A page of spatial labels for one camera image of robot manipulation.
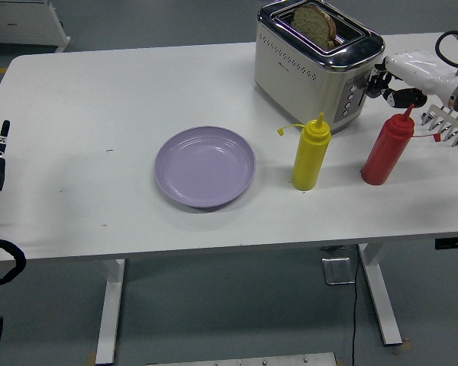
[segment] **mustard bottle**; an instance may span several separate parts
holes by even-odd
[[[300,191],[308,191],[317,183],[324,155],[331,141],[331,129],[324,121],[322,112],[317,120],[310,120],[307,125],[291,124],[290,126],[303,127],[293,165],[292,184]],[[282,128],[278,132],[283,136]]]

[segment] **toast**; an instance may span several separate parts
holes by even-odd
[[[335,47],[336,24],[328,13],[315,5],[295,9],[290,25],[320,48],[331,50]]]

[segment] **silver toaster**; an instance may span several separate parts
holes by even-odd
[[[334,20],[334,48],[320,48],[291,26],[302,5],[315,5]],[[331,131],[337,132],[361,113],[366,81],[384,49],[378,34],[322,0],[281,0],[258,13],[254,78],[300,123],[324,112]]]

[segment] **plate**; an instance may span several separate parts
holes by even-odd
[[[191,207],[216,207],[250,185],[256,158],[250,144],[221,127],[195,127],[165,142],[156,156],[156,181],[173,200]]]

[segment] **red bottle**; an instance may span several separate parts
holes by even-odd
[[[409,117],[412,108],[414,105],[411,105],[404,114],[393,115],[383,125],[361,171],[361,177],[369,185],[385,183],[414,135],[414,121]]]

